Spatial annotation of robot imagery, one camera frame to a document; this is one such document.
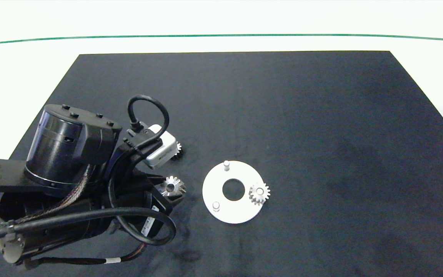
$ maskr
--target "black tabletop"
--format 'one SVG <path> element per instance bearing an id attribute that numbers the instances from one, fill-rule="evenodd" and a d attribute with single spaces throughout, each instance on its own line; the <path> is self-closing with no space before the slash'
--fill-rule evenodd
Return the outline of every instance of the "black tabletop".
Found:
<path id="1" fill-rule="evenodd" d="M 80 55 L 47 103 L 128 126 L 126 103 L 169 110 L 183 159 L 156 170 L 188 188 L 173 242 L 135 261 L 43 265 L 33 276 L 443 276 L 443 118 L 389 52 Z M 160 124 L 152 105 L 137 117 Z M 36 118 L 12 159 L 25 159 Z M 271 189 L 259 215 L 229 225 L 202 184 L 224 160 L 253 166 Z M 116 257 L 123 233 L 46 256 Z M 0 275 L 20 275 L 0 256 Z"/>

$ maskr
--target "gear on plate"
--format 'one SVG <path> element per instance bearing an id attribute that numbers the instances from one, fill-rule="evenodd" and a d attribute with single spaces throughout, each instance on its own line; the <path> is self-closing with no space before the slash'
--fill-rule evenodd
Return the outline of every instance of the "gear on plate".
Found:
<path id="1" fill-rule="evenodd" d="M 163 196 L 180 196 L 186 193 L 184 182 L 177 177 L 167 177 L 158 189 Z"/>
<path id="2" fill-rule="evenodd" d="M 271 195 L 269 193 L 270 191 L 271 190 L 266 184 L 257 183 L 249 189 L 249 199 L 254 202 L 254 205 L 262 205 L 267 199 L 269 199 L 269 196 Z"/>

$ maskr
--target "white circular plate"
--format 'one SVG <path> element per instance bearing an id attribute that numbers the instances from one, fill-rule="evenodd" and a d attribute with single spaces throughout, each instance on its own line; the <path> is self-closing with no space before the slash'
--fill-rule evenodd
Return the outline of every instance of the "white circular plate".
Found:
<path id="1" fill-rule="evenodd" d="M 229 161 L 228 170 L 224 163 L 216 165 L 208 172 L 203 183 L 203 200 L 206 208 L 217 219 L 226 223 L 243 223 L 251 220 L 261 210 L 249 198 L 249 189 L 252 185 L 263 184 L 261 176 L 250 165 Z M 230 179 L 236 179 L 244 184 L 244 196 L 236 201 L 229 200 L 223 195 L 223 185 Z"/>

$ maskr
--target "spur gear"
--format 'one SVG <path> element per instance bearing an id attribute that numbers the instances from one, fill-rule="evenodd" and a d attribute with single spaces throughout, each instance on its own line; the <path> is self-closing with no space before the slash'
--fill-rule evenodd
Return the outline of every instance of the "spur gear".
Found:
<path id="1" fill-rule="evenodd" d="M 178 160 L 178 159 L 182 158 L 183 154 L 184 154 L 184 150 L 182 149 L 182 145 L 179 142 L 177 142 L 177 153 L 175 153 L 171 159 Z"/>
<path id="2" fill-rule="evenodd" d="M 271 190 L 266 184 L 256 183 L 249 189 L 249 199 L 251 199 L 254 205 L 262 205 L 267 199 L 269 199 L 269 196 L 271 195 L 269 193 L 270 191 Z"/>
<path id="3" fill-rule="evenodd" d="M 167 177 L 158 188 L 163 196 L 181 196 L 186 193 L 186 186 L 184 182 L 177 177 Z"/>

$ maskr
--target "white background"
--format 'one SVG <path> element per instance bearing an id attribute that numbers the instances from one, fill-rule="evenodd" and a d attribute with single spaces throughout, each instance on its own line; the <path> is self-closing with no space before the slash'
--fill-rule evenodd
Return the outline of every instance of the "white background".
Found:
<path id="1" fill-rule="evenodd" d="M 0 42 L 91 35 L 223 33 L 443 37 L 443 1 L 0 1 Z M 169 37 L 16 42 L 0 44 L 0 159 L 11 155 L 79 54 L 289 50 L 389 50 L 443 116 L 442 41 Z"/>

